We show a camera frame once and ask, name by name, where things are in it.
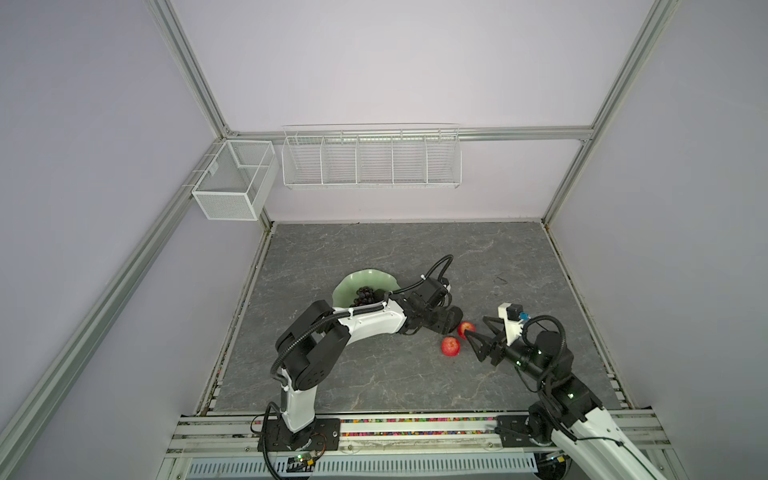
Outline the red apple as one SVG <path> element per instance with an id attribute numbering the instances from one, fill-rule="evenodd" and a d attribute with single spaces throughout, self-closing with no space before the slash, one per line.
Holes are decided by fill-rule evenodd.
<path id="1" fill-rule="evenodd" d="M 445 337 L 441 342 L 441 352 L 447 357 L 456 357 L 461 350 L 459 340 L 453 336 Z"/>
<path id="2" fill-rule="evenodd" d="M 468 332 L 475 332 L 475 331 L 476 331 L 475 325 L 466 321 L 461 322 L 457 328 L 458 335 L 462 340 L 467 339 Z"/>

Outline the dark purple grape bunch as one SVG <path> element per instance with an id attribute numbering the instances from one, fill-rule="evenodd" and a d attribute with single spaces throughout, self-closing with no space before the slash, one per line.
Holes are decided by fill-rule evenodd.
<path id="1" fill-rule="evenodd" d="M 378 301 L 379 299 L 377 297 L 376 290 L 369 286 L 363 286 L 356 291 L 356 295 L 351 306 L 356 308 L 375 304 Z"/>

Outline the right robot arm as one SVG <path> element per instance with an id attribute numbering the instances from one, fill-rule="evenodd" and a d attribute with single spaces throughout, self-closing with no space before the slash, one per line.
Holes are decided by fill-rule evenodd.
<path id="1" fill-rule="evenodd" d="M 562 322 L 551 315 L 525 319 L 485 317 L 491 336 L 467 330 L 480 362 L 512 364 L 538 401 L 528 409 L 523 433 L 538 446 L 555 446 L 590 479 L 662 479 L 617 425 L 597 395 L 572 371 L 573 353 Z"/>

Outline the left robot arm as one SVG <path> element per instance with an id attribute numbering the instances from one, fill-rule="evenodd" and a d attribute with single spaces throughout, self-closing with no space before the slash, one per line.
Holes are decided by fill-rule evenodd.
<path id="1" fill-rule="evenodd" d="M 293 434 L 308 431 L 316 419 L 317 387 L 348 345 L 378 335 L 455 332 L 463 313 L 446 277 L 452 262 L 451 254 L 442 257 L 404 287 L 386 272 L 360 270 L 337 285 L 330 303 L 307 307 L 275 342 L 270 375 L 280 383 L 280 424 Z"/>

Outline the light green wavy bowl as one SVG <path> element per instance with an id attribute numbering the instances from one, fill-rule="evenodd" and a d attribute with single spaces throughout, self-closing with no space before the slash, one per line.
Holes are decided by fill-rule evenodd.
<path id="1" fill-rule="evenodd" d="M 400 285 L 393 275 L 384 271 L 359 270 L 344 277 L 335 287 L 332 293 L 332 306 L 334 308 L 350 307 L 357 298 L 357 291 L 363 287 L 370 287 L 374 291 L 394 291 L 399 289 Z"/>

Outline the colourful bead strip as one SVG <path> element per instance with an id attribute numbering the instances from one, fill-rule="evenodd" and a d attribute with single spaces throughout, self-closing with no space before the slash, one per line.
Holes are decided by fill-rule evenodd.
<path id="1" fill-rule="evenodd" d="M 343 438 L 484 435 L 492 434 L 497 425 L 497 418 L 490 415 L 342 418 L 340 434 Z"/>

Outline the white mesh box basket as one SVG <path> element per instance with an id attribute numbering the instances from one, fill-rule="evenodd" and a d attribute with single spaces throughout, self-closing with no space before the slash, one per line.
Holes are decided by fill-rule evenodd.
<path id="1" fill-rule="evenodd" d="M 208 220 L 258 221 L 278 171 L 272 142 L 225 140 L 192 194 Z"/>

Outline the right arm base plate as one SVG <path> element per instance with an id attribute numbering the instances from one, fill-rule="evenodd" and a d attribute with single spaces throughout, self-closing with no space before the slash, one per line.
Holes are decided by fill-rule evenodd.
<path id="1" fill-rule="evenodd" d="M 553 426 L 541 414 L 499 415 L 496 422 L 494 432 L 500 437 L 505 448 L 549 447 L 553 444 Z"/>

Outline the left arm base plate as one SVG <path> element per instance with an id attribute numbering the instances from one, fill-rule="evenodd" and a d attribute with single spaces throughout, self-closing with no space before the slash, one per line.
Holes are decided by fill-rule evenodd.
<path id="1" fill-rule="evenodd" d="M 339 418 L 317 417 L 307 427 L 292 432 L 281 417 L 266 421 L 266 433 L 260 435 L 258 450 L 269 453 L 299 452 L 305 450 L 336 451 L 341 439 Z"/>

